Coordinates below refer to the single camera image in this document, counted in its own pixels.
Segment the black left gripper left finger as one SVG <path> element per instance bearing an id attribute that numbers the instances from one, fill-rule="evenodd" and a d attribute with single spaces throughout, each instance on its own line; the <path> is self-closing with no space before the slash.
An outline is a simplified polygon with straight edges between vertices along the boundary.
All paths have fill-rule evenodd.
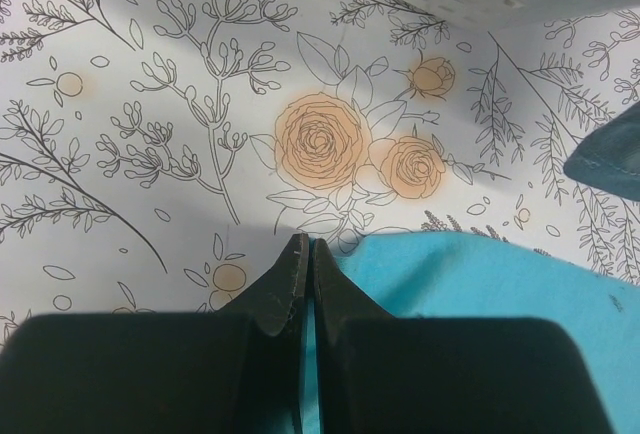
<path id="1" fill-rule="evenodd" d="M 309 239 L 214 313 L 48 314 L 1 353 L 5 433 L 298 433 Z"/>

